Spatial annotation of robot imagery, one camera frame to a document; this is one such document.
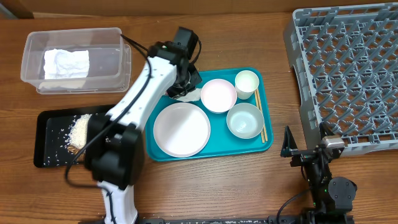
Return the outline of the brown food scrap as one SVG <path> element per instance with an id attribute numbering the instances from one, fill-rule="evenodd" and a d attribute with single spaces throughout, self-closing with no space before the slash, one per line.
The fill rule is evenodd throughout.
<path id="1" fill-rule="evenodd" d="M 75 147 L 75 146 L 73 146 L 73 145 L 69 145 L 69 146 L 67 146 L 67 151 L 72 153 L 72 154 L 74 154 L 74 155 L 76 155 L 76 154 L 78 154 L 80 149 Z"/>

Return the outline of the large white plate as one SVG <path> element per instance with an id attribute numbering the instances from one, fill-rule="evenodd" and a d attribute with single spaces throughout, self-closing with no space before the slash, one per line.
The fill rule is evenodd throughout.
<path id="1" fill-rule="evenodd" d="M 208 143 L 211 124 L 206 113 L 191 103 L 174 103 L 156 117 L 154 139 L 169 156 L 184 158 L 198 154 Z"/>

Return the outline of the clear plastic bin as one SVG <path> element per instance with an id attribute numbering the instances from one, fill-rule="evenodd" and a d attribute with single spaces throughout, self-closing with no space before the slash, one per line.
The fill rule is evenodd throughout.
<path id="1" fill-rule="evenodd" d="M 42 95 L 123 92 L 131 76 L 131 48 L 123 42 L 118 27 L 50 30 L 27 36 L 21 62 L 21 80 Z M 87 50 L 90 70 L 85 78 L 46 80 L 44 53 L 62 49 Z"/>

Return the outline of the wooden chopstick inner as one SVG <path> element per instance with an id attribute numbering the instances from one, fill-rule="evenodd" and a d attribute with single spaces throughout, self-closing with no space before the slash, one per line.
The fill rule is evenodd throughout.
<path id="1" fill-rule="evenodd" d="M 260 96 L 259 96 L 259 90 L 258 89 L 255 90 L 254 95 L 255 95 L 255 99 L 256 99 L 256 106 L 259 109 L 259 111 L 261 112 L 261 114 L 263 114 L 262 113 L 261 99 L 260 99 Z M 262 140 L 262 143 L 265 143 L 267 141 L 267 136 L 266 136 L 266 133 L 265 133 L 264 129 L 265 129 L 265 124 L 263 124 L 262 129 L 261 129 L 261 140 Z"/>

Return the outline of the pink bowl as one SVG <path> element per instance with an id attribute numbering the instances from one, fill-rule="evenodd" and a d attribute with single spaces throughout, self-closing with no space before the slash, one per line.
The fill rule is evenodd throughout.
<path id="1" fill-rule="evenodd" d="M 230 110 L 236 103 L 235 87 L 227 80 L 214 79 L 201 88 L 201 102 L 212 113 L 221 114 Z"/>

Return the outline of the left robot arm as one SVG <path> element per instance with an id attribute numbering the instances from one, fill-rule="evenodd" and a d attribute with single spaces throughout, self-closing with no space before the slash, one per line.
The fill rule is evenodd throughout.
<path id="1" fill-rule="evenodd" d="M 178 99 L 201 82 L 195 48 L 202 48 L 199 40 L 157 42 L 124 98 L 104 116 L 90 118 L 84 165 L 103 194 L 102 223 L 137 223 L 133 186 L 144 166 L 142 131 L 162 95 Z"/>

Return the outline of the white paper cup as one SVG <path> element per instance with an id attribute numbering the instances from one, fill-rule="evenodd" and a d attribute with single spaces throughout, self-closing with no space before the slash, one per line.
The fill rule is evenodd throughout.
<path id="1" fill-rule="evenodd" d="M 239 99 L 246 100 L 250 98 L 258 86 L 259 78 L 254 72 L 243 70 L 236 75 L 235 89 Z"/>

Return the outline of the grey-green bowl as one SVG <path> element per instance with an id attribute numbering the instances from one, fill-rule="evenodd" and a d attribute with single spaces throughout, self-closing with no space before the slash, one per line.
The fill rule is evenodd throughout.
<path id="1" fill-rule="evenodd" d="M 234 105 L 226 116 L 228 129 L 241 139 L 251 139 L 258 136 L 264 126 L 261 111 L 250 103 Z"/>

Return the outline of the wooden chopstick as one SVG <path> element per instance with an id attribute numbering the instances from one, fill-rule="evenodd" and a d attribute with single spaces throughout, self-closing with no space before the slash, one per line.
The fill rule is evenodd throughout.
<path id="1" fill-rule="evenodd" d="M 256 106 L 259 109 L 259 111 L 261 112 L 261 114 L 263 114 L 262 113 L 261 99 L 260 99 L 260 96 L 259 96 L 259 90 L 258 89 L 255 90 L 254 95 L 255 95 L 255 99 L 256 99 Z M 265 124 L 263 124 L 262 129 L 261 129 L 261 140 L 262 140 L 262 143 L 265 143 L 267 141 L 267 136 L 266 136 L 266 133 L 265 133 L 264 129 L 265 129 Z"/>
<path id="2" fill-rule="evenodd" d="M 263 111 L 262 111 L 262 113 L 263 113 Z M 264 115 L 264 113 L 263 113 L 262 115 Z M 263 118 L 264 118 L 264 124 L 265 124 L 265 123 L 266 123 L 266 122 L 265 122 L 266 119 L 265 119 L 265 117 L 263 117 Z M 267 136 L 266 126 L 265 126 L 265 129 L 264 129 L 264 130 L 265 130 L 265 133 L 266 133 L 266 136 Z M 267 137 L 267 141 L 268 141 L 268 137 Z M 267 141 L 266 141 L 266 142 L 267 142 Z"/>

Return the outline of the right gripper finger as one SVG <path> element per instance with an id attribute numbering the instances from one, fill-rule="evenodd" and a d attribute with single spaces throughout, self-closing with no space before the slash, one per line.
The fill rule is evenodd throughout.
<path id="1" fill-rule="evenodd" d="M 321 122 L 319 124 L 319 130 L 320 130 L 320 138 L 323 139 L 326 136 L 334 136 L 335 134 L 328 128 L 327 124 L 324 122 Z"/>
<path id="2" fill-rule="evenodd" d="M 291 157 L 292 152 L 295 150 L 295 141 L 289 126 L 284 130 L 284 141 L 280 152 L 281 157 Z"/>

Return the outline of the black tray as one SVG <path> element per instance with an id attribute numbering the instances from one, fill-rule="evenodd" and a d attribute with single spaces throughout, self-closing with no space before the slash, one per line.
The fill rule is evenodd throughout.
<path id="1" fill-rule="evenodd" d="M 74 158 L 67 147 L 77 120 L 85 114 L 105 114 L 112 107 L 100 105 L 41 112 L 37 117 L 34 165 L 38 168 L 67 165 Z"/>

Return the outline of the wooden chopstick outer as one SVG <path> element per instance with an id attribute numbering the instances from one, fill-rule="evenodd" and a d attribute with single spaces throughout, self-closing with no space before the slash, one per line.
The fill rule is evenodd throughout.
<path id="1" fill-rule="evenodd" d="M 263 111 L 262 111 L 262 113 L 263 113 Z M 263 113 L 262 115 L 264 115 L 264 113 Z M 266 119 L 265 119 L 265 117 L 263 117 L 263 118 L 264 118 L 264 124 L 265 124 L 265 123 L 266 123 L 266 122 L 265 122 Z M 265 133 L 266 133 L 266 136 L 267 136 L 266 126 L 265 126 L 265 129 L 264 129 L 264 130 L 265 130 Z M 268 137 L 267 137 L 267 141 L 268 141 Z M 267 142 L 267 141 L 266 141 L 266 142 Z"/>

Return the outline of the large white paper napkin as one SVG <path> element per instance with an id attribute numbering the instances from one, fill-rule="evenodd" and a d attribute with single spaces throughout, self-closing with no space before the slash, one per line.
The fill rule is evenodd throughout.
<path id="1" fill-rule="evenodd" d="M 87 50 L 69 52 L 62 49 L 44 53 L 44 78 L 46 80 L 85 78 L 90 70 L 90 55 Z"/>

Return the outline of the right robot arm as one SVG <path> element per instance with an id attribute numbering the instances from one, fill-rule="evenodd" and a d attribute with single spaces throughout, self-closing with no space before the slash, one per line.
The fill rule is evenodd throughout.
<path id="1" fill-rule="evenodd" d="M 278 210 L 277 223 L 354 223 L 347 213 L 353 209 L 357 185 L 345 177 L 333 177 L 329 163 L 338 159 L 345 142 L 325 124 L 319 126 L 321 140 L 313 149 L 298 150 L 288 126 L 285 127 L 281 157 L 290 157 L 292 167 L 300 167 L 308 189 L 286 201 Z M 283 209 L 295 199 L 311 193 L 312 208 L 304 208 L 297 216 L 282 216 Z"/>

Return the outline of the grey dish rack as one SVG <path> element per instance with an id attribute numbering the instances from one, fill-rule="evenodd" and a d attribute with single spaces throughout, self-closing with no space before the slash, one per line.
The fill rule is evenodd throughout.
<path id="1" fill-rule="evenodd" d="M 397 4 L 297 9 L 284 31 L 307 147 L 325 124 L 344 156 L 397 148 Z"/>

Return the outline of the pile of white rice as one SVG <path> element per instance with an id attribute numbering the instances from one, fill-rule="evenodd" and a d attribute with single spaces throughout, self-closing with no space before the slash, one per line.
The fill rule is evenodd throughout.
<path id="1" fill-rule="evenodd" d="M 92 114 L 83 114 L 78 119 L 74 119 L 71 124 L 70 132 L 65 140 L 65 147 L 73 145 L 82 149 L 87 141 L 88 122 Z"/>

